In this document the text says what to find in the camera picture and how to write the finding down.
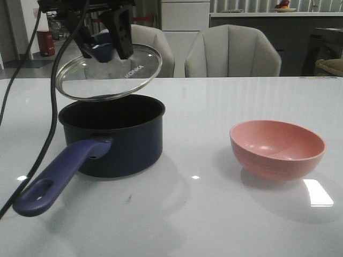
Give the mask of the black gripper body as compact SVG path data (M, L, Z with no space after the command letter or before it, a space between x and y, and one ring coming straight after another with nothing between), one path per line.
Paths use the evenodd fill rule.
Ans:
M88 3L87 11L118 10L124 6L135 6L135 1L118 0L41 0L38 5L42 12L49 11L81 11Z

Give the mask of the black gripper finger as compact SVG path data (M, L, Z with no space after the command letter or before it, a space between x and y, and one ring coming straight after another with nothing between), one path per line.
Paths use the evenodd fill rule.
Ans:
M117 10L99 15L100 21L109 31L120 59L128 59L133 54L131 22L132 6L121 6Z
M63 25L70 35L73 35L73 40L80 49L82 56L85 58L92 58L88 51L94 42L94 39L92 38L88 27L84 25L84 18L75 12L68 11L63 18Z

